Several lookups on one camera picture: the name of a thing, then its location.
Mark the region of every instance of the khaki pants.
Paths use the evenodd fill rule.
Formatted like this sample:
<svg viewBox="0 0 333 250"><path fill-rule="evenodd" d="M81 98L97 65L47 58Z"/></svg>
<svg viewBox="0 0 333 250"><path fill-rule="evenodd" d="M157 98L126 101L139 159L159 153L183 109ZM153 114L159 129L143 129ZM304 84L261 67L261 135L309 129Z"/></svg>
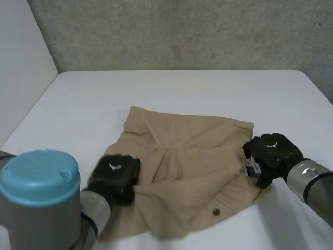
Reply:
<svg viewBox="0 0 333 250"><path fill-rule="evenodd" d="M139 158L135 201L115 209L101 240L151 230L177 238L217 224L252 205L256 179L240 176L253 123L164 114L131 107L124 132L105 154Z"/></svg>

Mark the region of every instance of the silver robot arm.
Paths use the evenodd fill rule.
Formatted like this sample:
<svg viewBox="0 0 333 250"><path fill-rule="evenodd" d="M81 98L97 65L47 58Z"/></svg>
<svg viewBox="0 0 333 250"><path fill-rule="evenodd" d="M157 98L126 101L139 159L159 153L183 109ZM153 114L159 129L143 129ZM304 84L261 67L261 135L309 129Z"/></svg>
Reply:
<svg viewBox="0 0 333 250"><path fill-rule="evenodd" d="M288 187L333 227L333 172L312 160L296 164L288 173Z"/></svg>

